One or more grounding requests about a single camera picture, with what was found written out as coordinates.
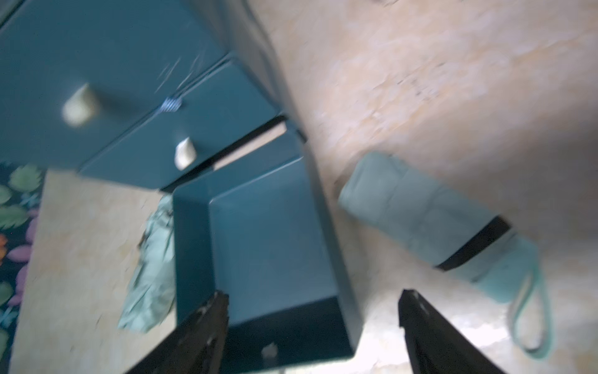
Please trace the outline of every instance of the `drawer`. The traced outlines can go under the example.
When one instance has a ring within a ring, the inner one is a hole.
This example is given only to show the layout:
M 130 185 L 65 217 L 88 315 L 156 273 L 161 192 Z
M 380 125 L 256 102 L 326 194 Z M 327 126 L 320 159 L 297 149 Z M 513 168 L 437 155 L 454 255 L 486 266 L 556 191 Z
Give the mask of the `drawer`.
M 0 159 L 79 167 L 225 54 L 175 0 L 27 0 L 0 29 Z M 71 128 L 85 84 L 101 110 Z
M 221 373 L 351 357 L 362 321 L 309 147 L 285 132 L 218 167 L 173 193 L 178 321 L 230 296 Z
M 81 168 L 83 175 L 162 188 L 271 120 L 279 110 L 235 61 L 227 61 L 182 95 L 176 112 L 159 113 Z M 180 171 L 176 147 L 190 138 L 195 161 Z

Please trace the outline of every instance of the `black band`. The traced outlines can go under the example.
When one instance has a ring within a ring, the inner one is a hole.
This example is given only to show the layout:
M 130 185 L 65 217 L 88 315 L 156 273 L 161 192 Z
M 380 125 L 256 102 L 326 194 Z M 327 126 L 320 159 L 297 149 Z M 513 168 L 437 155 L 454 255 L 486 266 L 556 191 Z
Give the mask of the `black band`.
M 463 265 L 472 259 L 473 256 L 482 252 L 490 244 L 494 243 L 498 238 L 509 231 L 510 228 L 511 225 L 497 215 L 451 257 L 436 266 L 436 269 L 445 272 Z

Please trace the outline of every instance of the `teal cloth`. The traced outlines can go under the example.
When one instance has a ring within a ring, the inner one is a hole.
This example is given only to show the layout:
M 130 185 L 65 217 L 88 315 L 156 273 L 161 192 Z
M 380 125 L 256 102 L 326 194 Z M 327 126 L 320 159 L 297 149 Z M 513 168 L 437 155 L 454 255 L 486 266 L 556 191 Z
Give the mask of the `teal cloth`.
M 147 220 L 119 329 L 145 333 L 166 318 L 175 300 L 174 258 L 172 197 L 166 195 Z
M 402 160 L 379 152 L 370 152 L 359 161 L 338 202 L 433 266 L 451 257 L 496 216 Z M 514 319 L 509 320 L 513 341 L 533 358 L 548 355 L 553 333 L 534 243 L 510 229 L 447 274 L 470 282 L 499 303 L 516 299 L 512 305 Z M 529 277 L 532 281 L 524 287 Z M 516 326 L 535 290 L 540 292 L 544 307 L 544 340 L 537 349 L 527 349 L 519 342 Z

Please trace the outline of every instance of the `rug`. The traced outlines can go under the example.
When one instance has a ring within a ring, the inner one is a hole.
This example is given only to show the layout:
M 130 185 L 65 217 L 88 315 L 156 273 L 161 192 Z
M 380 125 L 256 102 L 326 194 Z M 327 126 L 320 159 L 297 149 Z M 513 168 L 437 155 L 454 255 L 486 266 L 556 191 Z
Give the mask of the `rug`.
M 0 162 L 0 373 L 11 348 L 37 227 L 45 171 Z

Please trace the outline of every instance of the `teal dresser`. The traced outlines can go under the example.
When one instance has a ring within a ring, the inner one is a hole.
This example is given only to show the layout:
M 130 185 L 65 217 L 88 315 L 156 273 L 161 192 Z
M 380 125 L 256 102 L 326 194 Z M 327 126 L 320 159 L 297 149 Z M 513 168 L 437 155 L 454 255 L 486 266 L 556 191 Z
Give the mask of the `teal dresser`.
M 246 1 L 10 4 L 0 159 L 173 193 L 178 320 L 230 295 L 222 373 L 351 357 L 362 320 L 310 142 Z

